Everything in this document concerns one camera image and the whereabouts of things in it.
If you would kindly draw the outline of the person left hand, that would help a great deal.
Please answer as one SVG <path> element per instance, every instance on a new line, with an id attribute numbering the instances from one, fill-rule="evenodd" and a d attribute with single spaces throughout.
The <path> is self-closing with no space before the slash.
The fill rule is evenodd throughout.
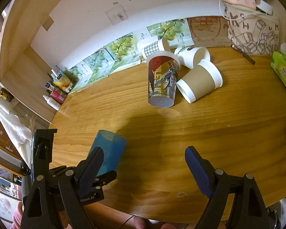
<path id="1" fill-rule="evenodd" d="M 68 227 L 68 218 L 67 213 L 65 211 L 59 211 L 60 220 L 62 222 L 63 228 Z"/>

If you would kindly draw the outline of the pink sleeve forearm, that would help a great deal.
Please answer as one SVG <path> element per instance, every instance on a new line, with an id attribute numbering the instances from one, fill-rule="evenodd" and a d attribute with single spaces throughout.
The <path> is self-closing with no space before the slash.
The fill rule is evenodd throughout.
<path id="1" fill-rule="evenodd" d="M 22 216 L 23 216 L 23 210 L 24 210 L 24 206 L 23 206 L 22 201 L 20 201 L 18 202 L 14 210 L 14 213 L 12 216 L 13 223 L 10 229 L 20 229 L 21 222 L 22 222 Z"/>

